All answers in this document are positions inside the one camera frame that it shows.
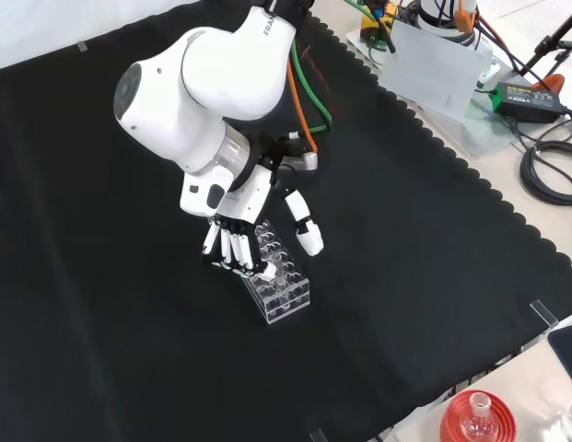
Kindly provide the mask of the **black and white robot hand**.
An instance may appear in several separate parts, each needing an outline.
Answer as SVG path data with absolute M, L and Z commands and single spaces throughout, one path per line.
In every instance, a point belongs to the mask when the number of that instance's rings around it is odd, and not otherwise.
M 256 165 L 244 183 L 232 190 L 234 183 L 233 174 L 219 165 L 200 175 L 186 173 L 180 208 L 209 221 L 202 248 L 206 262 L 242 277 L 271 281 L 276 266 L 262 258 L 256 228 L 264 220 L 270 197 L 279 191 L 275 173 Z

